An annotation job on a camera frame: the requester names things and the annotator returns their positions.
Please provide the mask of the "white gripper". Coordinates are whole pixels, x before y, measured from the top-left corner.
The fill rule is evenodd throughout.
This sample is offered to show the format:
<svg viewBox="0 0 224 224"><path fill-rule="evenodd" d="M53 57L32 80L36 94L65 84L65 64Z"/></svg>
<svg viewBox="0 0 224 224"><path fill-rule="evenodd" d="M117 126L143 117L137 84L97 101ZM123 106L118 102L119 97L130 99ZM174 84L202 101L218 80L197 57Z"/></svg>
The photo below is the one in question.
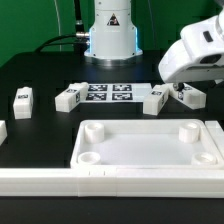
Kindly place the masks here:
<svg viewBox="0 0 224 224"><path fill-rule="evenodd" d="M224 79L224 13L185 26L159 66L165 83Z"/></svg>

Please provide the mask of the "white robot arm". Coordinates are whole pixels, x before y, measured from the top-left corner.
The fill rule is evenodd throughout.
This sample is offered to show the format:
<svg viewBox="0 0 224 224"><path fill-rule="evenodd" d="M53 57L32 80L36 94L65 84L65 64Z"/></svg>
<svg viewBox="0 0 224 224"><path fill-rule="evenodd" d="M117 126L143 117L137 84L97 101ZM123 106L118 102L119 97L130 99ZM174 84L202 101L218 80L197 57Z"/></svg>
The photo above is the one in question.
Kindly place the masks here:
<svg viewBox="0 0 224 224"><path fill-rule="evenodd" d="M224 0L214 0L222 11L209 19L185 26L180 39L158 65L166 83L224 79ZM131 0L94 0L95 22L89 30L85 57L109 66L142 55L137 28L131 21Z"/></svg>

